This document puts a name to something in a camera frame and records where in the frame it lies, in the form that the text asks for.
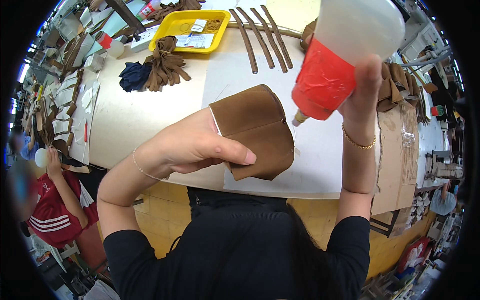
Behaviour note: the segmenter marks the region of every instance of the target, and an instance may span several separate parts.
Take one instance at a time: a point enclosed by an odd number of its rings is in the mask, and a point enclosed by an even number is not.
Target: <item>factory floor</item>
[[[191,220],[185,186],[159,182],[141,195],[144,203],[135,205],[142,232],[155,249],[158,258],[169,251],[173,240],[182,235]],[[338,200],[288,199],[299,213],[308,231],[325,249],[335,226]],[[419,236],[426,234],[435,213],[417,222],[401,235],[387,238],[370,230],[370,268],[367,278],[389,271],[400,258],[403,249]]]

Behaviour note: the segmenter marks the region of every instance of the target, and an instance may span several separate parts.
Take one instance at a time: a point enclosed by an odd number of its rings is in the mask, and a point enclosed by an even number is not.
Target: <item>pen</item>
[[[192,37],[192,34],[193,34],[193,31],[190,31],[190,34],[188,34],[187,40],[185,41],[185,46],[188,45],[188,43],[190,43],[190,38]]]

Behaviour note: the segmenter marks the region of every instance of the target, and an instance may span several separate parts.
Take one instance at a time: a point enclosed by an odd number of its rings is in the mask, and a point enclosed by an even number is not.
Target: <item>fingernail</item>
[[[245,157],[244,163],[247,165],[252,165],[257,160],[257,156],[250,149],[247,151],[247,156]]]
[[[368,62],[368,77],[371,80],[377,80],[380,76],[382,76],[381,59],[380,56],[375,54],[370,57]]]

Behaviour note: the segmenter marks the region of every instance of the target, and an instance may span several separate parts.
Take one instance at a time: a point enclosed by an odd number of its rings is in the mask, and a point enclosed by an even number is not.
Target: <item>black shirt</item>
[[[286,213],[219,209],[192,221],[176,248],[159,260],[136,230],[110,234],[104,247],[122,299],[198,299],[219,269],[215,291],[228,299],[294,299],[291,230]],[[357,299],[366,279],[369,232],[365,218],[351,216],[330,236],[329,263],[345,299]]]

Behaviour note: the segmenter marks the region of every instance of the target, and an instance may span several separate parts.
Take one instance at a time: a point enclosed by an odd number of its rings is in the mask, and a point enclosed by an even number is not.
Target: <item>yellow tray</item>
[[[188,30],[190,27],[187,24],[193,24],[195,20],[202,19],[202,20],[209,20],[209,19],[220,19],[222,24],[220,28],[213,32],[214,37],[212,41],[212,45],[205,49],[200,48],[184,48],[184,47],[176,47],[174,49],[175,52],[193,52],[193,53],[203,53],[207,54],[213,52],[218,45],[220,44],[220,40],[222,39],[223,33],[225,32],[225,28],[227,27],[228,22],[230,21],[230,13],[227,11],[209,11],[209,10],[197,10],[197,11],[179,11],[179,12],[171,12],[169,13],[165,19],[163,19],[160,27],[155,32],[150,44],[148,45],[148,49],[150,51],[155,50],[155,41],[159,38],[164,36],[179,36],[182,34],[189,34],[190,31]]]

